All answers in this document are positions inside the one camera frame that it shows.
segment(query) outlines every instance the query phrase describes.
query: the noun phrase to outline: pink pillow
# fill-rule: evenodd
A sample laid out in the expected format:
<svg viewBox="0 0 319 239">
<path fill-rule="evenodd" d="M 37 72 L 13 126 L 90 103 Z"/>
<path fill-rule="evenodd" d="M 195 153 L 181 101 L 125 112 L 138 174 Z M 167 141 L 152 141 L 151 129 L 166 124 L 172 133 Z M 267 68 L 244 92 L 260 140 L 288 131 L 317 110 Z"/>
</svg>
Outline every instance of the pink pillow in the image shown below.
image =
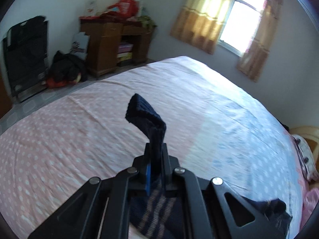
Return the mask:
<svg viewBox="0 0 319 239">
<path fill-rule="evenodd" d="M 313 188 L 312 190 L 306 193 L 306 196 L 303 199 L 303 208 L 302 208 L 302 218 L 301 218 L 301 226 L 300 229 L 308 221 L 311 213 L 315 209 L 317 202 L 319 200 L 319 188 Z"/>
</svg>

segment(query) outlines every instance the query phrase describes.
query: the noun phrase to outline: black folding chair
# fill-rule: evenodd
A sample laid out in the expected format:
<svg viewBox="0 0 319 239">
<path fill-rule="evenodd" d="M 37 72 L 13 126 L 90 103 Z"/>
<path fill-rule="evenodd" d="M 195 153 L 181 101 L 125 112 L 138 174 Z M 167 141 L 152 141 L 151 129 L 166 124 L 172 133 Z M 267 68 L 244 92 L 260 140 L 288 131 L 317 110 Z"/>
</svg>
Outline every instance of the black folding chair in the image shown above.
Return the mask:
<svg viewBox="0 0 319 239">
<path fill-rule="evenodd" d="M 45 80 L 48 69 L 47 25 L 45 17 L 37 16 L 10 28 L 3 39 L 4 63 L 11 94 L 20 103 L 46 89 L 23 101 L 19 99 L 21 92 Z"/>
</svg>

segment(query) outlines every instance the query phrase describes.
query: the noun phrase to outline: wooden drawer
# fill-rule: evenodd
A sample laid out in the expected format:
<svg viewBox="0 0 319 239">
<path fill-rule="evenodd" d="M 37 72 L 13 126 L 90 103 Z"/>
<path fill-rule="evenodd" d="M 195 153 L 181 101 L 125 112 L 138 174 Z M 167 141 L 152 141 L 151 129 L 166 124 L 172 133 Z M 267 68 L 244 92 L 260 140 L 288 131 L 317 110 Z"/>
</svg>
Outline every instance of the wooden drawer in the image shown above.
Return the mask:
<svg viewBox="0 0 319 239">
<path fill-rule="evenodd" d="M 123 24 L 121 23 L 105 23 L 103 25 L 103 37 L 120 36 L 122 34 Z"/>
<path fill-rule="evenodd" d="M 123 27 L 123 36 L 131 36 L 131 35 L 142 35 L 145 34 L 147 30 L 142 27 L 136 27 L 136 26 L 124 26 Z"/>
</svg>

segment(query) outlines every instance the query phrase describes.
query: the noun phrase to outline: wooden headboard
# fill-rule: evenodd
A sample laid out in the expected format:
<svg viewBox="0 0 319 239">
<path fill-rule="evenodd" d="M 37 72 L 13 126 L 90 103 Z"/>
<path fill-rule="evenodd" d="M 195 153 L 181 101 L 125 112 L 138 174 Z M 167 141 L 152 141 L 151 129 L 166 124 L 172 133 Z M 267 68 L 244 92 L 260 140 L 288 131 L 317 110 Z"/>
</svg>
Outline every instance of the wooden headboard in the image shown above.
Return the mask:
<svg viewBox="0 0 319 239">
<path fill-rule="evenodd" d="M 317 171 L 319 171 L 319 161 L 318 161 L 318 157 L 319 157 L 319 128 L 314 127 L 314 126 L 302 126 L 302 127 L 292 128 L 289 131 L 289 133 L 299 135 L 307 141 L 307 143 L 312 151 L 312 154 L 314 156 L 314 161 L 316 163 Z M 313 187 L 319 187 L 319 181 L 311 182 L 309 184 L 309 189 L 311 189 Z"/>
</svg>

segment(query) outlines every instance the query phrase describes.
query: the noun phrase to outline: orange curtain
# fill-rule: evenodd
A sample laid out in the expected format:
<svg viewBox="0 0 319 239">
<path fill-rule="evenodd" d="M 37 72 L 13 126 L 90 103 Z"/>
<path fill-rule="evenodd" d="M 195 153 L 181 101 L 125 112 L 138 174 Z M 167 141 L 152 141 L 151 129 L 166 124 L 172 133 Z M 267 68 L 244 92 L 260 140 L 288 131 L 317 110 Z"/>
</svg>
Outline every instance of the orange curtain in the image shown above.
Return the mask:
<svg viewBox="0 0 319 239">
<path fill-rule="evenodd" d="M 283 0 L 266 0 L 260 24 L 250 48 L 243 54 L 237 69 L 257 82 L 274 39 Z"/>
<path fill-rule="evenodd" d="M 231 0 L 187 0 L 171 36 L 213 54 Z"/>
</svg>

